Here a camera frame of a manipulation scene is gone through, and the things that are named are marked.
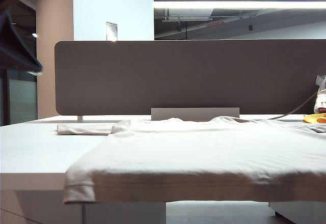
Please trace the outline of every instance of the white fabric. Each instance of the white fabric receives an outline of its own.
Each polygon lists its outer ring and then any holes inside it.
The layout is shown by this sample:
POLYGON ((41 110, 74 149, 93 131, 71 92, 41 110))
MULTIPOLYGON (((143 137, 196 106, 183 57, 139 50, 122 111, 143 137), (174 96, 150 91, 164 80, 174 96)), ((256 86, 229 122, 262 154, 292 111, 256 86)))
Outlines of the white fabric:
POLYGON ((112 123, 102 123, 94 125, 58 124, 58 135, 108 135, 112 129, 112 123))
POLYGON ((326 201, 326 133, 315 126, 230 117, 117 123, 68 169, 64 201, 326 201))

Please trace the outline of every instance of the wall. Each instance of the wall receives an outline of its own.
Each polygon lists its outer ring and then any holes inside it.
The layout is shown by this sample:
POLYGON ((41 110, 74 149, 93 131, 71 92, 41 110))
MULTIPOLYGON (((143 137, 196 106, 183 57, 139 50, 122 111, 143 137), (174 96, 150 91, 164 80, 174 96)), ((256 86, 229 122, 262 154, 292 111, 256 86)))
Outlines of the wall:
POLYGON ((57 115, 55 98, 54 46, 73 40, 73 1, 36 0, 37 58, 43 65, 38 76, 38 117, 57 115))
POLYGON ((118 40, 154 40, 153 0, 73 0, 74 39, 106 40, 106 22, 118 40))

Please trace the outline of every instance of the floor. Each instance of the floor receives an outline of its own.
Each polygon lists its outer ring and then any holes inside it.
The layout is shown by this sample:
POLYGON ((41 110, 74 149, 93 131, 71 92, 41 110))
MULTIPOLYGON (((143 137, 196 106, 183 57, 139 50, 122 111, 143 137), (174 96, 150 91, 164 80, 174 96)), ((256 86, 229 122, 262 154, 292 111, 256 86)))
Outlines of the floor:
POLYGON ((293 224, 276 217, 268 203, 178 201, 167 203, 167 224, 293 224))

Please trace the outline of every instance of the gray desk divider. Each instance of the gray desk divider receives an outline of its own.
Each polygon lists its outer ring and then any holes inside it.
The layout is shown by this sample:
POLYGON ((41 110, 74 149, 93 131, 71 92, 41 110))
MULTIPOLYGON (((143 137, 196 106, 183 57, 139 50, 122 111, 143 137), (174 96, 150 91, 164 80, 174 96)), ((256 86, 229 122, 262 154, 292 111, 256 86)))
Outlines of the gray desk divider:
MULTIPOLYGON (((55 47, 61 115, 240 107, 282 114, 317 90, 326 40, 69 41, 55 47)), ((313 99, 298 113, 313 113, 313 99)))

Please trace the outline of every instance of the ceiling light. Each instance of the ceiling light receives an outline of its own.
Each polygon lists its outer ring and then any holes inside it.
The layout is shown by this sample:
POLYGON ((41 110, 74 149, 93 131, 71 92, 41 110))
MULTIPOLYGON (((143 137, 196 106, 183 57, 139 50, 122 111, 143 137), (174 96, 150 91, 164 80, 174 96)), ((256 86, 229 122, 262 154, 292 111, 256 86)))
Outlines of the ceiling light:
POLYGON ((326 2, 155 1, 156 9, 326 9, 326 2))

